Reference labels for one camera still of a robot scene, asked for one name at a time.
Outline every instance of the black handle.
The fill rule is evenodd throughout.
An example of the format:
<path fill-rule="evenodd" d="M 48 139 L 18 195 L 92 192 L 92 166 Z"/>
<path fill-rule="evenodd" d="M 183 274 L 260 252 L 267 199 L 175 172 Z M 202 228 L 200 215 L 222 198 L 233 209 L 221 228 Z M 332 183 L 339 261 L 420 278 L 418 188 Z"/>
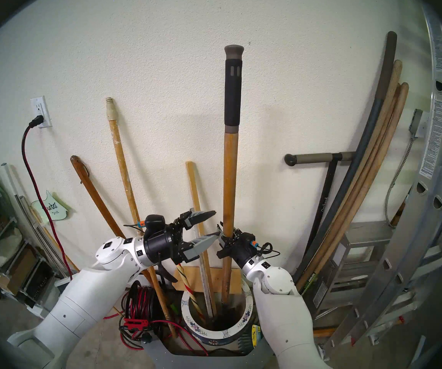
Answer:
<path fill-rule="evenodd" d="M 224 84 L 225 132 L 238 133 L 240 125 L 240 103 L 242 97 L 242 54 L 243 46 L 229 45 L 226 52 L 226 79 Z"/>

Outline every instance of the electrical outlet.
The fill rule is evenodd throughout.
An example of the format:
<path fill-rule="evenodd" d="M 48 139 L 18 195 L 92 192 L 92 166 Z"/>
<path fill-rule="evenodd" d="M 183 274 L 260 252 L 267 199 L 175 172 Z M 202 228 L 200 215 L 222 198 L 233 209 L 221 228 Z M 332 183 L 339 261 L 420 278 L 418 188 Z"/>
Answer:
<path fill-rule="evenodd" d="M 42 115 L 45 119 L 43 123 L 38 126 L 38 128 L 51 127 L 52 123 L 50 122 L 47 105 L 45 104 L 45 96 L 34 97 L 30 99 L 30 104 L 33 110 L 33 119 L 36 118 L 38 115 Z"/>

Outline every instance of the gray handle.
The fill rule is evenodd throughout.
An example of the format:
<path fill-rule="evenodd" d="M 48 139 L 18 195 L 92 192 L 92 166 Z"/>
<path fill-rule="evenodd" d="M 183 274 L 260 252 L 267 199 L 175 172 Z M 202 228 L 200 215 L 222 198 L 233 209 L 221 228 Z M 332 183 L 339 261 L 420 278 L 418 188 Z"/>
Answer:
<path fill-rule="evenodd" d="M 338 154 L 310 153 L 306 155 L 287 154 L 286 156 L 284 156 L 284 161 L 289 166 L 294 166 L 296 164 L 313 164 L 316 162 L 330 162 L 334 158 L 334 155 L 342 156 L 339 161 L 351 161 L 354 157 L 354 152 L 339 152 Z"/>

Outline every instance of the textured wall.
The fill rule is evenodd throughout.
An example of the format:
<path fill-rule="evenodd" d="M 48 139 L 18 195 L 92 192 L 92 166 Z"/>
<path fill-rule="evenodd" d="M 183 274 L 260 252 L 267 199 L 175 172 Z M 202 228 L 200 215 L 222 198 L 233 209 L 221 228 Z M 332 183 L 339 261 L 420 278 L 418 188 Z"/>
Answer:
<path fill-rule="evenodd" d="M 57 222 L 68 255 L 79 266 L 93 262 L 95 249 L 113 235 L 69 158 L 82 158 L 117 221 L 131 223 L 105 117 L 111 96 L 141 216 L 172 221 L 191 206 L 184 165 L 190 159 L 202 208 L 218 211 L 207 222 L 213 231 L 223 211 L 223 47 L 241 44 L 235 224 L 273 242 L 282 252 L 274 263 L 293 269 L 325 166 L 289 168 L 282 157 L 356 147 L 389 30 L 399 36 L 397 58 L 410 93 L 356 218 L 384 219 L 413 109 L 429 106 L 430 52 L 415 0 L 37 0 L 0 29 L 0 164 L 11 165 L 34 201 L 19 145 L 33 118 L 30 98 L 45 95 L 53 127 L 30 132 L 28 160 L 40 191 L 56 192 L 71 207 L 69 218 Z M 405 183 L 417 166 L 411 160 Z M 1 168 L 0 177 L 8 187 Z M 396 190 L 398 204 L 407 184 Z"/>

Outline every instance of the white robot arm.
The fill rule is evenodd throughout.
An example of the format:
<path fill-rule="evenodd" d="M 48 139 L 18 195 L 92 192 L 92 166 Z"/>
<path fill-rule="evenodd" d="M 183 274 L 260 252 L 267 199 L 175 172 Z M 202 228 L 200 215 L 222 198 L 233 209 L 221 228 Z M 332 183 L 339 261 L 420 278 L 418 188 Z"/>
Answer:
<path fill-rule="evenodd" d="M 12 335 L 36 368 L 58 369 L 79 340 L 106 316 L 137 272 L 171 258 L 175 263 L 197 259 L 219 232 L 184 242 L 182 230 L 203 222 L 215 212 L 187 212 L 169 225 L 160 215 L 146 218 L 143 238 L 113 238 L 96 252 L 97 262 L 73 276 L 51 313 L 34 329 Z M 253 282 L 253 294 L 262 331 L 282 369 L 326 368 L 313 342 L 312 318 L 291 275 L 274 267 L 257 252 L 252 234 L 235 231 L 223 236 L 218 256 L 231 256 Z"/>
<path fill-rule="evenodd" d="M 231 256 L 253 282 L 260 326 L 281 369 L 323 369 L 327 366 L 313 341 L 312 316 L 298 293 L 293 278 L 272 266 L 257 250 L 255 236 L 235 230 L 233 238 L 220 237 L 218 257 Z"/>

